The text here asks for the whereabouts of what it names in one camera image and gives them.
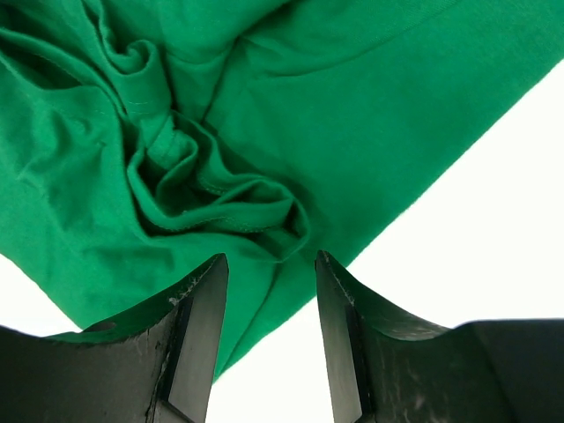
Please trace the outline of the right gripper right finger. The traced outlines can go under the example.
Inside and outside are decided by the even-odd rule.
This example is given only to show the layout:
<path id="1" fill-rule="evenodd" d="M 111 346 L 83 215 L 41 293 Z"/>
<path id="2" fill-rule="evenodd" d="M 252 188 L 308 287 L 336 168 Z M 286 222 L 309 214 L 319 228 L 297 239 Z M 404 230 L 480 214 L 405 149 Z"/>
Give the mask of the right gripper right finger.
<path id="1" fill-rule="evenodd" d="M 337 422 L 560 422 L 563 322 L 485 320 L 449 329 L 315 260 Z"/>

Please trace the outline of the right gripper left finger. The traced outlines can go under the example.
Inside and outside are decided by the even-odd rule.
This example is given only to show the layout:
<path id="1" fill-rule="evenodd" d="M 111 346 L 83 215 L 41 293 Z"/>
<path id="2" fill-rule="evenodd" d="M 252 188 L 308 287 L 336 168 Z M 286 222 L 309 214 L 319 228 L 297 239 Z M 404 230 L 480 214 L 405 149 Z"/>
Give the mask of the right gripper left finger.
<path id="1" fill-rule="evenodd" d="M 202 422 L 226 309 L 226 256 L 86 330 L 1 330 L 4 422 Z"/>

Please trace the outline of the green t shirt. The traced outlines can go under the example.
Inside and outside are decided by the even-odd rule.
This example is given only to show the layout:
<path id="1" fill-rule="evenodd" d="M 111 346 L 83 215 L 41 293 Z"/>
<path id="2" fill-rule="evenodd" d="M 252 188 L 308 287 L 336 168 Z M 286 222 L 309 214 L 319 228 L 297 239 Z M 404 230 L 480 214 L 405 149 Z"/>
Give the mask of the green t shirt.
<path id="1" fill-rule="evenodd" d="M 562 57 L 560 1 L 4 1 L 1 252 L 82 328 L 226 254 L 223 373 Z"/>

